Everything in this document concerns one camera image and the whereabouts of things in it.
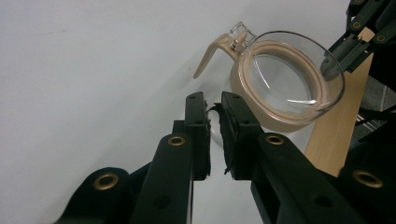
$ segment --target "wooden board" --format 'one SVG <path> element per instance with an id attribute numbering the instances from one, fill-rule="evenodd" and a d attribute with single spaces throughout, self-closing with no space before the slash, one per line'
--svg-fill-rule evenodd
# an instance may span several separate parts
<path id="1" fill-rule="evenodd" d="M 360 34 L 366 41 L 373 35 L 368 29 Z M 373 55 L 352 74 L 345 73 L 346 90 L 343 98 L 315 122 L 306 146 L 305 156 L 319 170 L 330 175 L 337 176 L 344 166 L 372 59 Z"/>

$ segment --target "brass screw hole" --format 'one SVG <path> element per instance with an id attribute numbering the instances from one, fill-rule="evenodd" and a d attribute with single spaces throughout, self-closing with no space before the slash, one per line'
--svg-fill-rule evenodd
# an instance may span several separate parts
<path id="1" fill-rule="evenodd" d="M 180 137 L 180 136 L 173 136 L 173 137 L 170 137 L 168 139 L 168 144 L 171 145 L 171 146 L 174 146 L 174 147 L 181 146 L 185 142 L 186 142 L 186 140 L 183 137 Z"/>
<path id="2" fill-rule="evenodd" d="M 119 182 L 119 177 L 113 173 L 99 175 L 93 182 L 93 187 L 98 190 L 111 189 Z"/>
<path id="3" fill-rule="evenodd" d="M 267 135 L 265 137 L 265 141 L 273 144 L 273 145 L 282 145 L 285 140 L 283 140 L 283 138 L 275 136 L 275 135 Z"/>
<path id="4" fill-rule="evenodd" d="M 352 27 L 358 29 L 359 27 L 361 27 L 361 24 L 359 22 L 354 22 Z"/>
<path id="5" fill-rule="evenodd" d="M 380 189 L 384 186 L 382 180 L 375 175 L 361 170 L 355 170 L 352 173 L 353 178 L 355 178 L 359 183 L 373 189 Z"/>

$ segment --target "brass grommet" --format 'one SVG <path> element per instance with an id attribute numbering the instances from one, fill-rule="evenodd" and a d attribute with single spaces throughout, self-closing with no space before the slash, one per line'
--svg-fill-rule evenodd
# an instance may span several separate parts
<path id="1" fill-rule="evenodd" d="M 103 181 L 105 178 L 109 178 L 110 181 L 108 183 L 102 184 L 101 181 Z M 99 175 L 95 179 L 95 181 L 93 182 L 93 187 L 98 190 L 111 189 L 114 186 L 116 186 L 117 182 L 119 182 L 119 177 L 116 174 L 105 173 L 105 174 Z"/>
<path id="2" fill-rule="evenodd" d="M 380 189 L 384 186 L 382 180 L 375 175 L 362 170 L 355 170 L 352 173 L 353 178 L 355 178 L 359 183 L 373 188 L 373 189 Z"/>
<path id="3" fill-rule="evenodd" d="M 186 140 L 183 137 L 180 136 L 172 136 L 168 139 L 168 144 L 174 147 L 178 147 L 183 145 L 186 142 Z"/>
<path id="4" fill-rule="evenodd" d="M 382 42 L 382 41 L 385 40 L 385 36 L 384 35 L 379 35 L 379 36 L 376 37 L 376 40 L 379 41 L 379 42 Z"/>
<path id="5" fill-rule="evenodd" d="M 285 140 L 283 140 L 283 138 L 278 137 L 276 135 L 265 136 L 265 141 L 271 143 L 272 145 L 282 145 L 285 142 Z"/>
<path id="6" fill-rule="evenodd" d="M 353 28 L 355 28 L 355 29 L 358 29 L 359 27 L 361 27 L 361 24 L 359 23 L 359 22 L 354 22 L 353 24 L 352 24 L 352 27 Z"/>

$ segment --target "black cable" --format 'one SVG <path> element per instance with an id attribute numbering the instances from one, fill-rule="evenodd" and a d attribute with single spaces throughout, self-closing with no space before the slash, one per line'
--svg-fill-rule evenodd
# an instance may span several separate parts
<path id="1" fill-rule="evenodd" d="M 355 127 L 356 127 L 356 126 L 359 126 L 359 125 L 361 125 L 361 124 L 363 124 L 363 123 L 366 123 L 366 122 L 368 122 L 368 121 L 370 121 L 370 120 L 377 119 L 377 118 L 379 118 L 379 117 L 381 117 L 381 116 L 384 116 L 385 114 L 388 114 L 388 113 L 392 112 L 392 111 L 395 110 L 395 109 L 396 109 L 396 105 L 393 105 L 393 106 L 391 106 L 390 108 L 388 108 L 388 109 L 386 109 L 386 110 L 383 110 L 383 111 L 378 112 L 378 113 L 377 113 L 376 115 L 374 115 L 374 116 L 371 116 L 371 117 L 369 117 L 369 118 L 367 118 L 367 119 L 363 119 L 363 120 L 361 120 L 361 121 L 356 122 L 356 123 L 355 123 Z"/>

